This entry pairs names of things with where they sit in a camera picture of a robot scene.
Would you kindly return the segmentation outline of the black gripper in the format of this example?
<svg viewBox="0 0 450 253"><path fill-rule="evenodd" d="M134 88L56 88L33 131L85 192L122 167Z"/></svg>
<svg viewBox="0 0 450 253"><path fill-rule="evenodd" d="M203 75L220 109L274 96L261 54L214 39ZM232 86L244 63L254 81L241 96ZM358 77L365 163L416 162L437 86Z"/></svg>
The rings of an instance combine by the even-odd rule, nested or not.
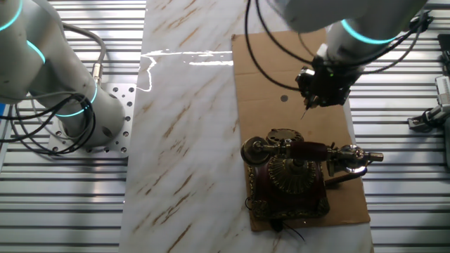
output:
<svg viewBox="0 0 450 253"><path fill-rule="evenodd" d="M312 63L313 69L304 66L295 78L306 109L344 105L350 87L361 76L361 66L329 66L321 56L315 56Z"/></svg>

